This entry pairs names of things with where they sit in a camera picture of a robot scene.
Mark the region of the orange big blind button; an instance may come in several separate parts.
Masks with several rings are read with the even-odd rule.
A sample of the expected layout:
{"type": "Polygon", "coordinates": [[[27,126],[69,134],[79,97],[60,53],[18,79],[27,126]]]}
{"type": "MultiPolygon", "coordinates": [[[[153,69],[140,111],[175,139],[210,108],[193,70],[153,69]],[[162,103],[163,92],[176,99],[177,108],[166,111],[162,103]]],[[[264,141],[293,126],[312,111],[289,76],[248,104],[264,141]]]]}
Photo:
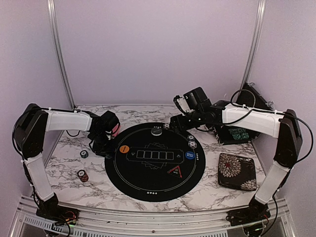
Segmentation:
{"type": "Polygon", "coordinates": [[[127,146],[127,145],[122,145],[122,146],[119,148],[119,151],[120,151],[121,153],[123,153],[123,154],[128,153],[129,150],[130,150],[130,147],[127,146]]]}

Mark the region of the green poker chip stack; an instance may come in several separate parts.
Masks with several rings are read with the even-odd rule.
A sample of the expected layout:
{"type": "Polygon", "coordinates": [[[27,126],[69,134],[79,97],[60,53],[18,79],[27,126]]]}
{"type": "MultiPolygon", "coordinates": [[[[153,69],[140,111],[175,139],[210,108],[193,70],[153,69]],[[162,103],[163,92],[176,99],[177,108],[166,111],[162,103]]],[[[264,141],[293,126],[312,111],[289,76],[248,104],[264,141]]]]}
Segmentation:
{"type": "Polygon", "coordinates": [[[89,153],[88,153],[87,150],[82,150],[82,151],[80,152],[80,157],[81,157],[81,158],[88,158],[88,156],[89,156],[89,153]]]}

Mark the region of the grey chip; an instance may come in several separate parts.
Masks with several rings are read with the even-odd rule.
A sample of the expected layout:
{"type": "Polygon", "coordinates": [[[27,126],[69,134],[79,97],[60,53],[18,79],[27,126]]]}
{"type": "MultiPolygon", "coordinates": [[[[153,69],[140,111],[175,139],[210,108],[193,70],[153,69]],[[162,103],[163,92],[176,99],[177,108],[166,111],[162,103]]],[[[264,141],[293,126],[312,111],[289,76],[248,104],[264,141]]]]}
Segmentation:
{"type": "Polygon", "coordinates": [[[197,148],[197,143],[196,143],[196,141],[191,140],[188,142],[188,146],[192,149],[195,149],[195,148],[197,148]]]}
{"type": "Polygon", "coordinates": [[[170,129],[170,125],[169,125],[168,123],[165,123],[165,124],[163,125],[163,127],[164,127],[165,129],[170,129]]]}

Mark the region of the blue small blind button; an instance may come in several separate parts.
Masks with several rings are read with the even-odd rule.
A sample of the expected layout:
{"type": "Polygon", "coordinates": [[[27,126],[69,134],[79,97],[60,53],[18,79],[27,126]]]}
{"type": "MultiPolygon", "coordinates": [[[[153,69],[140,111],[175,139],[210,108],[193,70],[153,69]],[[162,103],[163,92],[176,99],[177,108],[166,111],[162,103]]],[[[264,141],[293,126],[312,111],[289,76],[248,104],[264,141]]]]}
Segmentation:
{"type": "Polygon", "coordinates": [[[185,158],[188,160],[195,160],[196,159],[196,154],[194,152],[186,152],[185,153],[185,158]]]}

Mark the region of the black dealer button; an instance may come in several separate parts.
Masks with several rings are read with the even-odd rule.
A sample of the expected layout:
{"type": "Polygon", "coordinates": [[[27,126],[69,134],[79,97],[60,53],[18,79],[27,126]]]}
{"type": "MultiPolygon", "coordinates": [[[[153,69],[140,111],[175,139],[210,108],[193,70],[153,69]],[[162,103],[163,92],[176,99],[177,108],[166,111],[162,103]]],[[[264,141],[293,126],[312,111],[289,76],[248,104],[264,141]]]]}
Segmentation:
{"type": "Polygon", "coordinates": [[[162,129],[160,127],[154,127],[151,129],[151,134],[153,136],[160,136],[162,135],[162,129]]]}

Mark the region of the red triangle all-in marker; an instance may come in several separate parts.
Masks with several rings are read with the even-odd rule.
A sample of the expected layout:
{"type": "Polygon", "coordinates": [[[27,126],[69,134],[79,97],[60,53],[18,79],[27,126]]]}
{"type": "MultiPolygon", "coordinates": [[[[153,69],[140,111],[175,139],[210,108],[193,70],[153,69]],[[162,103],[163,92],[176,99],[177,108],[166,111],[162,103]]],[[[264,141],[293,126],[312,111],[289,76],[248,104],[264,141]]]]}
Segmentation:
{"type": "Polygon", "coordinates": [[[181,172],[181,168],[179,165],[175,166],[174,168],[170,169],[168,172],[167,172],[169,175],[172,175],[174,177],[177,177],[177,178],[180,178],[182,179],[183,176],[182,176],[182,172],[181,172]]]}

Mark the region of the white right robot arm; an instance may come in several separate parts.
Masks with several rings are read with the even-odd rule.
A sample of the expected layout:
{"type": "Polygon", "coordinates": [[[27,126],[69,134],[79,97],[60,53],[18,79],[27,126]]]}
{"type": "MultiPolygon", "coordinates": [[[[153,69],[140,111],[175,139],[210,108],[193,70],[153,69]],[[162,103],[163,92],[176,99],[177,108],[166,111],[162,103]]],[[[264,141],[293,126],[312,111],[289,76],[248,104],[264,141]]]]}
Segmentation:
{"type": "Polygon", "coordinates": [[[256,96],[252,91],[250,96],[253,98],[252,105],[238,104],[233,98],[211,102],[204,90],[197,87],[173,98],[181,115],[173,117],[171,124],[184,130],[201,125],[234,126],[260,133],[270,140],[272,147],[267,153],[273,160],[253,197],[254,203],[245,209],[244,214],[247,220],[255,221],[264,213],[263,204],[272,199],[294,165],[300,161],[303,143],[300,126],[303,121],[293,109],[272,111],[258,108],[255,106],[256,96]]]}

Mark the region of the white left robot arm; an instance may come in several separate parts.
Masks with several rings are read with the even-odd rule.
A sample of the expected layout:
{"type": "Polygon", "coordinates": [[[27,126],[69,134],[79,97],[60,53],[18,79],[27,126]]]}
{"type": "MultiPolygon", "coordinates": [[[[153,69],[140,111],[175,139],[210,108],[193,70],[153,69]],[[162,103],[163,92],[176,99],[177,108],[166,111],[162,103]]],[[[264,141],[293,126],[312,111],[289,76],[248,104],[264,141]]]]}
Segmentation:
{"type": "Polygon", "coordinates": [[[90,141],[98,143],[94,150],[97,153],[105,147],[119,127],[119,118],[111,111],[99,116],[90,111],[43,108],[35,103],[26,107],[14,124],[12,143],[22,157],[36,195],[46,202],[42,210],[50,219],[59,219],[63,212],[61,206],[50,200],[54,198],[55,193],[49,183],[43,161],[47,133],[66,130],[88,132],[90,141]]]}

